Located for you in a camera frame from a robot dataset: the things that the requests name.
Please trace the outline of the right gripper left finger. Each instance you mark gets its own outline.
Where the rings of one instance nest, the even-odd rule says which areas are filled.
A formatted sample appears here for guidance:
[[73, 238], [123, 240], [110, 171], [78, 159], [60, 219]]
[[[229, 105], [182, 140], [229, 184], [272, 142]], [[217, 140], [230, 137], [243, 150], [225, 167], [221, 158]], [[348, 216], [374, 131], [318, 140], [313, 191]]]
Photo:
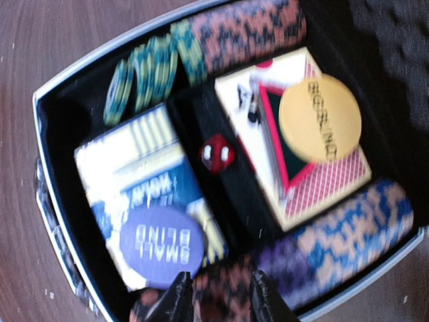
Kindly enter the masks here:
[[190, 273], [179, 273], [170, 288], [149, 310], [144, 321], [193, 321], [192, 295], [193, 288]]

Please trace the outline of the red white card deck box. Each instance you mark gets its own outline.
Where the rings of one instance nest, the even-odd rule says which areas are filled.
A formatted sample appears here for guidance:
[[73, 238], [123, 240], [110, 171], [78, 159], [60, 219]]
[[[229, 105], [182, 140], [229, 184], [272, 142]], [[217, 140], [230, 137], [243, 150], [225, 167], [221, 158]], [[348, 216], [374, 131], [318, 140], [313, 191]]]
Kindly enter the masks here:
[[259, 84], [288, 89], [306, 78], [324, 74], [306, 48], [273, 58], [219, 77], [214, 87], [243, 149], [250, 159], [255, 177], [269, 201], [276, 221], [283, 230], [308, 220], [371, 178], [371, 169], [360, 147], [346, 158], [314, 163], [314, 170], [286, 195], [279, 194], [265, 142]]

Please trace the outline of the silver aluminium poker case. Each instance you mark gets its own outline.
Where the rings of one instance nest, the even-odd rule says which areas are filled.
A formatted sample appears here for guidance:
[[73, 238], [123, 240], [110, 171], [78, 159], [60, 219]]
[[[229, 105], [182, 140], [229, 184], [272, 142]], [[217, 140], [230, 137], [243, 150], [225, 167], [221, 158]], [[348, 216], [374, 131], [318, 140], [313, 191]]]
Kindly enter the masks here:
[[[34, 95], [39, 141], [37, 198], [46, 229], [53, 233], [65, 275], [75, 293], [86, 290], [95, 310], [121, 321], [131, 306], [113, 262], [101, 247], [101, 234], [89, 212], [72, 157], [73, 149], [101, 133], [101, 98], [114, 62], [133, 44], [166, 31], [168, 25], [216, 7], [218, 1], [187, 1], [103, 44], [52, 78]], [[427, 321], [428, 312], [428, 2], [305, 1], [309, 41], [316, 56], [331, 42], [330, 72], [363, 83], [381, 109], [369, 111], [371, 125], [384, 132], [388, 161], [370, 141], [364, 144], [372, 167], [398, 180], [416, 210], [410, 235], [347, 285], [302, 307], [313, 321]]]

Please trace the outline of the green chip stack in case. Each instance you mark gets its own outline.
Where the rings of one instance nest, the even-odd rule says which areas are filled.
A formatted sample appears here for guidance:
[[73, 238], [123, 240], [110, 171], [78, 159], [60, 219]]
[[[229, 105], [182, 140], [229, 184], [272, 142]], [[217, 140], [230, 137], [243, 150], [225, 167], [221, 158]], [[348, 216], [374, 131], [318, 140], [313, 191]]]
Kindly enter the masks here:
[[120, 122], [132, 89], [135, 89], [134, 113], [167, 99], [179, 61], [191, 85], [206, 80], [208, 72], [202, 46], [188, 19], [173, 23], [169, 33], [151, 37], [147, 43], [135, 47], [128, 58], [117, 63], [105, 101], [104, 124]]

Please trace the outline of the red die in case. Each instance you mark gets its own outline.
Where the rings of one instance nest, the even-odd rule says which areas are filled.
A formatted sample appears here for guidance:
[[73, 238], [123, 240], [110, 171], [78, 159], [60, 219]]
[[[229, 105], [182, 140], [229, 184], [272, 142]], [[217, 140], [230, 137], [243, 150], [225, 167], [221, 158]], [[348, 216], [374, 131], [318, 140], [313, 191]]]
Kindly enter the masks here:
[[207, 140], [200, 149], [200, 159], [213, 174], [226, 170], [235, 160], [235, 150], [221, 135], [216, 134]]

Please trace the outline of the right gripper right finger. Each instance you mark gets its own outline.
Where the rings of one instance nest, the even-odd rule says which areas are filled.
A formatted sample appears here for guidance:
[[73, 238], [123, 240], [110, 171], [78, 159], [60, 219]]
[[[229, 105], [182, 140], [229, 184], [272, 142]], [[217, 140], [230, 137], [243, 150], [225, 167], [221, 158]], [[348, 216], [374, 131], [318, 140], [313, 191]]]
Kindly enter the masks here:
[[251, 321], [298, 322], [264, 272], [252, 272], [250, 284]]

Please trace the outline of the blue gold card deck box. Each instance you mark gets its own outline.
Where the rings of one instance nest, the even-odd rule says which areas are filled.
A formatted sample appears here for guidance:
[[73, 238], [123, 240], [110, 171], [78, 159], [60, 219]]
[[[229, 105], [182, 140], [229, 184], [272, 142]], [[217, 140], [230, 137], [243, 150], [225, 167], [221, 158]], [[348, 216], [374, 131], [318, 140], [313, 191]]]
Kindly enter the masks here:
[[74, 160], [106, 248], [128, 290], [151, 287], [128, 267], [119, 247], [122, 226], [132, 209], [172, 207], [193, 218], [204, 237], [200, 269], [228, 254], [164, 105], [81, 145]]

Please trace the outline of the black red triangle all-in button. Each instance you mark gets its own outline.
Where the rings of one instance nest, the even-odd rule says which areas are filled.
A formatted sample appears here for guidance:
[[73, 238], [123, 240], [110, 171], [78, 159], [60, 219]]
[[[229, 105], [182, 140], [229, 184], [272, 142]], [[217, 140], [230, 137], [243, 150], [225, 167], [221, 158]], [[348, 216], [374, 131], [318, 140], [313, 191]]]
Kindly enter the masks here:
[[297, 187], [315, 168], [292, 151], [280, 128], [280, 101], [284, 89], [259, 84], [259, 110], [269, 159], [280, 195]]

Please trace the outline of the purple round button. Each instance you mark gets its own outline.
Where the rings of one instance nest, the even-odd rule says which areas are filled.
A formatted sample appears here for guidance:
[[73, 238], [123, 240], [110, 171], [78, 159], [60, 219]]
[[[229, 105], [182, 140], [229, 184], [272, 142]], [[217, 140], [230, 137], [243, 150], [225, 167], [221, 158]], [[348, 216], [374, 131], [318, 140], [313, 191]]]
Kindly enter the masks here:
[[119, 247], [128, 267], [156, 288], [168, 288], [180, 272], [194, 276], [204, 257], [204, 237], [197, 222], [165, 206], [130, 210]]

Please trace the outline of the orange chip stack in case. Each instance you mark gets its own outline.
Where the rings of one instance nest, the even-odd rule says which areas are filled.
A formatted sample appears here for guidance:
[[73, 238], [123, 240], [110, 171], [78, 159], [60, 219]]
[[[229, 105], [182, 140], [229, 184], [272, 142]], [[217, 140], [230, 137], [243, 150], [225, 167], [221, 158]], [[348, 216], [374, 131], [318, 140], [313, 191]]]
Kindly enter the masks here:
[[[250, 284], [256, 270], [265, 273], [295, 314], [370, 268], [413, 225], [405, 190], [394, 181], [378, 180], [273, 244], [190, 275], [193, 321], [251, 321]], [[144, 321], [170, 286], [143, 289], [130, 320]]]

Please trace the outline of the yellow round button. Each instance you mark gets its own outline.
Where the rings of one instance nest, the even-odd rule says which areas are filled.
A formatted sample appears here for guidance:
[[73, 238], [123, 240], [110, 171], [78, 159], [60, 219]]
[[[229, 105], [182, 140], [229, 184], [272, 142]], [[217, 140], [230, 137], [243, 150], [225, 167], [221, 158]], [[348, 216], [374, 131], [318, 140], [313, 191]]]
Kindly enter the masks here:
[[334, 162], [359, 145], [362, 119], [357, 100], [346, 85], [327, 74], [286, 89], [278, 119], [285, 142], [306, 162]]

